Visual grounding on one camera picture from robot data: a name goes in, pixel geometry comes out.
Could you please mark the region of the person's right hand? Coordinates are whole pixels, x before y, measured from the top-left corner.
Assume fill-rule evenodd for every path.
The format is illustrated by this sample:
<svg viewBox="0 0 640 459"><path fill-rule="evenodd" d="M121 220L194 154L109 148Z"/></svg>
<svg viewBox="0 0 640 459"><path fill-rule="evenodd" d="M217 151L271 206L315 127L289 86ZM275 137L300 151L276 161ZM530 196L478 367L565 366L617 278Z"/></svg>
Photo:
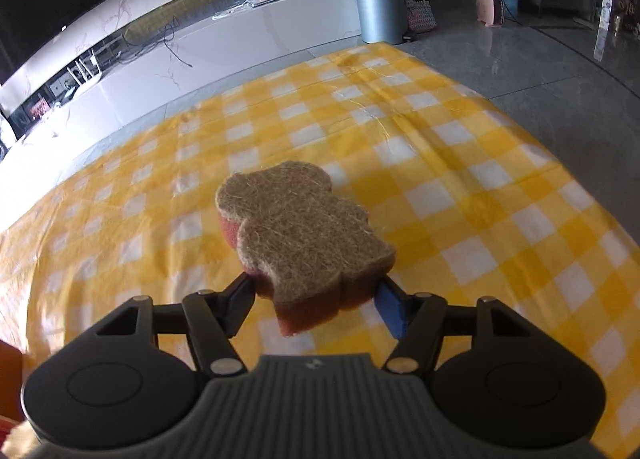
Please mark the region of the person's right hand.
<svg viewBox="0 0 640 459"><path fill-rule="evenodd" d="M1 457L25 459L40 445L40 440L28 421L17 424L9 431L1 447Z"/></svg>

